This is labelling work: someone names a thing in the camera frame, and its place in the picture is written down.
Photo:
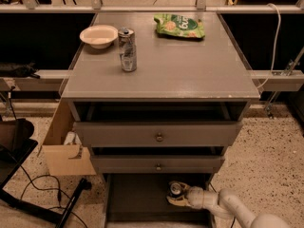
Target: drawer front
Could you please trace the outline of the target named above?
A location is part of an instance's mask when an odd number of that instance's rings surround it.
[[[230,146],[241,123],[75,123],[84,145]]]
[[[102,173],[216,173],[223,157],[208,156],[91,156],[95,171]]]

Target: bottom shelf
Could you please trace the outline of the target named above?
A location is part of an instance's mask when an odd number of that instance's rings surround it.
[[[166,200],[170,181],[205,187],[205,174],[111,174],[108,184],[107,221],[189,221],[210,227],[210,213],[178,207]]]

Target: terrazzo floor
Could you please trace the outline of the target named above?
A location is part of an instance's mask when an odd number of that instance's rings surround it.
[[[226,161],[214,176],[212,184],[216,190],[233,189],[255,214],[271,213],[284,218],[293,228],[302,228],[304,221],[304,138],[303,128],[285,104],[273,108],[274,119],[269,119],[261,104],[250,107],[243,119],[243,127],[233,144],[229,147]],[[18,114],[34,123],[32,138],[38,146],[24,162],[24,167],[32,178],[48,173],[48,167],[41,152],[41,143],[51,122],[51,108],[40,108],[38,113]],[[101,227],[103,220],[105,186],[99,176],[58,177],[61,188],[71,195],[81,178],[92,182],[92,189],[84,191],[73,211],[89,228]],[[19,198],[29,180],[19,169],[6,185],[5,190]],[[35,181],[38,187],[56,187],[51,178]],[[58,206],[55,191],[37,191],[31,186],[23,200],[42,207]],[[23,214],[9,208],[0,201],[2,228],[15,227],[54,227],[54,224]],[[230,227],[232,221],[216,218],[218,228]],[[84,225],[70,216],[66,227],[77,228]],[[199,225],[184,222],[123,222],[109,223],[110,228],[195,228]]]

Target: gray dresser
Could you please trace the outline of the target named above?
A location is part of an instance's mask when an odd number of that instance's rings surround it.
[[[201,41],[159,36],[153,12],[105,12],[94,24],[135,30],[138,68],[121,70],[118,41],[84,45],[62,95],[108,185],[108,220],[200,220],[165,200],[169,181],[208,188],[258,91],[214,12]]]

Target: white cable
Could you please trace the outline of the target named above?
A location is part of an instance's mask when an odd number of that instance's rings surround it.
[[[267,75],[267,78],[265,79],[265,81],[262,84],[258,85],[256,88],[261,88],[262,86],[265,86],[265,84],[267,83],[267,81],[270,78],[269,75],[273,73],[274,65],[275,65],[275,59],[276,59],[276,41],[277,41],[277,36],[278,36],[279,29],[281,27],[281,14],[279,13],[279,10],[278,10],[277,6],[275,4],[268,4],[268,6],[270,6],[274,10],[276,10],[277,17],[278,17],[278,23],[277,23],[276,33],[275,33],[275,40],[274,40],[273,61],[272,61],[270,71]]]

